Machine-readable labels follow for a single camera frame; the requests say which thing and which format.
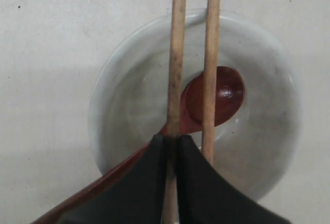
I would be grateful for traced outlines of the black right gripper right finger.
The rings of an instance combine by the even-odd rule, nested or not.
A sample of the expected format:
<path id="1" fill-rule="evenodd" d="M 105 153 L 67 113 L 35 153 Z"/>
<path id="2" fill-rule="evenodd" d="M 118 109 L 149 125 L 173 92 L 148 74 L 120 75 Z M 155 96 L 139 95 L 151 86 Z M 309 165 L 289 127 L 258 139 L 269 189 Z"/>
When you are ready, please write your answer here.
<path id="1" fill-rule="evenodd" d="M 289 223 L 230 185 L 189 135 L 177 140 L 176 175 L 180 223 Z"/>

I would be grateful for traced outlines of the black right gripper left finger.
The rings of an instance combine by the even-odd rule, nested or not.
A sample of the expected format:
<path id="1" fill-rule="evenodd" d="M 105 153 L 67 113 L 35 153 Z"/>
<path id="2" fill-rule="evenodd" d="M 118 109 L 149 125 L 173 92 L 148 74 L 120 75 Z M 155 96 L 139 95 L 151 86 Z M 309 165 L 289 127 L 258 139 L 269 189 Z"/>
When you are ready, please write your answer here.
<path id="1" fill-rule="evenodd" d="M 65 213 L 59 223 L 161 223 L 167 140 L 156 135 L 128 173 L 96 198 Z"/>

